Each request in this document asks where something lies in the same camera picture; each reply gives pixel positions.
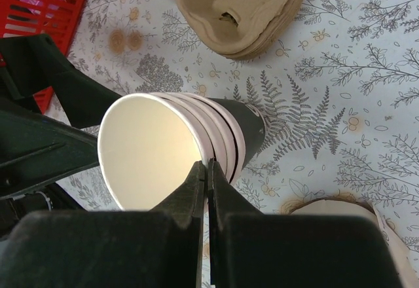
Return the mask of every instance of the stack of cup carriers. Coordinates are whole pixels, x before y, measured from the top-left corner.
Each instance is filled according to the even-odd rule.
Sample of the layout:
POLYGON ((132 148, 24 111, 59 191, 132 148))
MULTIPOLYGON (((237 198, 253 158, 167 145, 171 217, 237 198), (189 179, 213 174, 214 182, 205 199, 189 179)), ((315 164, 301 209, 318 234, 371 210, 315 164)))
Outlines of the stack of cup carriers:
POLYGON ((176 0, 201 41, 235 60, 265 52, 293 21, 302 0, 176 0))

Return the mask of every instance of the table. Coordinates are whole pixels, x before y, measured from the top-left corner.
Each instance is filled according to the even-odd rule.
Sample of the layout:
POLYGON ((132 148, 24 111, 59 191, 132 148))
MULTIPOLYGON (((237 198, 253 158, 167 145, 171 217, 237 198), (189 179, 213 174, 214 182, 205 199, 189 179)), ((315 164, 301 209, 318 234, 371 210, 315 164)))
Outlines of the table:
MULTIPOLYGON (((207 49, 174 0, 87 0, 69 59, 120 94, 188 91, 261 106, 276 126, 236 189, 271 214, 329 196, 372 202, 419 271, 418 5, 304 0, 267 53, 238 62, 207 49)), ((48 115, 65 121, 56 98, 48 115)), ((59 184, 86 209, 117 209, 99 168, 59 184)), ((203 287, 208 271, 207 226, 203 287)))

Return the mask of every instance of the stack of paper cups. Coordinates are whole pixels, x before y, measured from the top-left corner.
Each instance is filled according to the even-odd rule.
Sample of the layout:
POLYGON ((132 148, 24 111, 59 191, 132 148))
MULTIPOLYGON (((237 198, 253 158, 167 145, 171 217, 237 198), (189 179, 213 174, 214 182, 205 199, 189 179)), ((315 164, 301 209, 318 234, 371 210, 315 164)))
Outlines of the stack of paper cups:
POLYGON ((254 106, 188 93, 130 94, 103 117, 98 155, 121 209, 155 207, 211 158, 237 180, 260 149, 266 125, 254 106))

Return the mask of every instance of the red basket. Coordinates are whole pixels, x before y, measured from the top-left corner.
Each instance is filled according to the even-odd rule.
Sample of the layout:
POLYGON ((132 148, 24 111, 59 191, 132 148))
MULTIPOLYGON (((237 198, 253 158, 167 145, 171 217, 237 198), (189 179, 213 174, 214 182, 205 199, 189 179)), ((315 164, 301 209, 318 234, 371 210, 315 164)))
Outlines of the red basket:
MULTIPOLYGON (((0 36, 49 34, 67 55, 85 0, 0 0, 0 36)), ((54 91, 50 88, 35 95, 42 113, 54 91)))

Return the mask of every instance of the floral tablecloth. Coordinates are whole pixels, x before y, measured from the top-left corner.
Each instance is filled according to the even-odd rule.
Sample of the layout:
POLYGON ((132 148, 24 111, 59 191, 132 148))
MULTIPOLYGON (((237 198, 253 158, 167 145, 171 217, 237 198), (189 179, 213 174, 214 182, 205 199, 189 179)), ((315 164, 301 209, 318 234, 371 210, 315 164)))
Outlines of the floral tablecloth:
MULTIPOLYGON (((271 214, 325 196, 372 202, 419 271, 418 42, 419 0, 304 0, 267 53, 237 62, 207 49, 174 0, 87 0, 69 59, 120 94, 254 104, 268 135, 236 189, 271 214)), ((57 99, 48 114, 65 120, 57 99)), ((60 184, 86 209, 117 208, 99 168, 60 184)))

